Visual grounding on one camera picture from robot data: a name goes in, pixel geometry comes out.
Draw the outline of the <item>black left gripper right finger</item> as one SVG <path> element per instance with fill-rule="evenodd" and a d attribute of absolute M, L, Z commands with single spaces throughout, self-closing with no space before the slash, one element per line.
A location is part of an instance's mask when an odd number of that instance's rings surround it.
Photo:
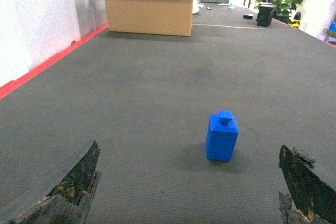
<path fill-rule="evenodd" d="M 335 174 L 302 149 L 285 145 L 280 148 L 279 168 L 289 190 L 279 193 L 283 223 L 335 223 Z"/>

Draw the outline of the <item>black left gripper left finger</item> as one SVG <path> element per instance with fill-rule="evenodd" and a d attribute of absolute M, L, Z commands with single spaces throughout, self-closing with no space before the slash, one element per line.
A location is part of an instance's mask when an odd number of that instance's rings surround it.
<path fill-rule="evenodd" d="M 58 163 L 1 209 L 1 223 L 85 223 L 101 173 L 95 140 Z"/>

